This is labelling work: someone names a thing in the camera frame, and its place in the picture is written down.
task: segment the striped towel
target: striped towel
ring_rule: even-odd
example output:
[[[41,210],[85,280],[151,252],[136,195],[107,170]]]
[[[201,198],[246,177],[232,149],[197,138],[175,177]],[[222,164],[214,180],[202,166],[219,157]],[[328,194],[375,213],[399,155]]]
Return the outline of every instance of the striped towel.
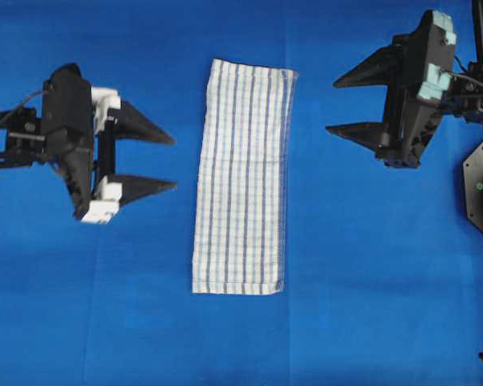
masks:
[[[297,74],[214,60],[200,155],[193,292],[284,286],[287,142]]]

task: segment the black wire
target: black wire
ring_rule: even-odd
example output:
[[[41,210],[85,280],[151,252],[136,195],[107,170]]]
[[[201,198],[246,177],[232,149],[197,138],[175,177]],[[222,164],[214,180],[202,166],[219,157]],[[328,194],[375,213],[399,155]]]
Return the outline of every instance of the black wire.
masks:
[[[9,120],[9,118],[11,118],[14,114],[16,114],[28,101],[37,97],[38,95],[46,94],[47,92],[47,90],[38,90],[31,92],[30,94],[25,96],[25,98],[23,98],[23,101],[19,105],[17,105],[14,109],[12,109],[10,112],[3,116],[3,118],[0,120],[0,126],[6,123],[6,121]]]
[[[464,67],[464,65],[461,63],[460,58],[458,56],[454,55],[454,59],[456,62],[458,62],[458,65],[460,66],[461,71],[463,71],[465,74],[469,73],[469,70]]]
[[[474,83],[474,84],[477,84],[478,86],[480,86],[480,87],[483,88],[483,82],[480,82],[479,80],[474,79],[471,76],[464,75],[464,74],[456,74],[455,72],[447,71],[447,70],[442,70],[442,72],[446,72],[447,74],[449,74],[449,75],[451,75],[451,76],[453,76],[455,78],[460,78],[460,79],[468,80],[469,82]]]

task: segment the light blue component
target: light blue component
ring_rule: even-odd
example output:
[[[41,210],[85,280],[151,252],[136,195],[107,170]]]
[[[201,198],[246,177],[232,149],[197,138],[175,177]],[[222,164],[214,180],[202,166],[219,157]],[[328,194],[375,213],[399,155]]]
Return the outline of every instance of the light blue component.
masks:
[[[433,24],[446,30],[447,32],[453,32],[452,19],[448,14],[443,14],[438,10],[433,11]]]
[[[433,11],[433,24],[445,30],[445,39],[448,45],[456,44],[456,34],[452,26],[451,16],[438,10]]]
[[[427,65],[426,80],[420,86],[417,97],[425,101],[440,101],[444,91],[449,89],[450,84],[451,76],[446,72],[442,72],[439,66],[429,63]]]

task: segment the blue fabric surface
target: blue fabric surface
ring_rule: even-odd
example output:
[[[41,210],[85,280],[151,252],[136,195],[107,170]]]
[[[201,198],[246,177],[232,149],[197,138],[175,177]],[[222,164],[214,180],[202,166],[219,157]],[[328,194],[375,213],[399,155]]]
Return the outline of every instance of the blue fabric surface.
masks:
[[[473,60],[468,0],[0,2],[0,107],[75,61],[176,139],[121,143],[120,172],[179,183],[100,227],[47,166],[0,170],[0,385],[483,385],[483,237],[460,176],[481,128],[445,118],[418,170],[324,130],[381,119],[384,88],[332,82],[427,8]],[[191,295],[215,57],[301,74],[275,296]]]

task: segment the screw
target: screw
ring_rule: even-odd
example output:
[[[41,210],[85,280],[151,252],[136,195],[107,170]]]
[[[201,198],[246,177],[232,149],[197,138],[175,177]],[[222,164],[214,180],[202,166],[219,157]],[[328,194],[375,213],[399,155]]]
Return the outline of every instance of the screw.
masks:
[[[35,125],[33,123],[27,122],[24,127],[25,127],[25,131],[29,133],[35,132]]]
[[[466,85],[465,85],[465,89],[467,91],[474,91],[476,89],[476,85],[472,82],[468,82]]]

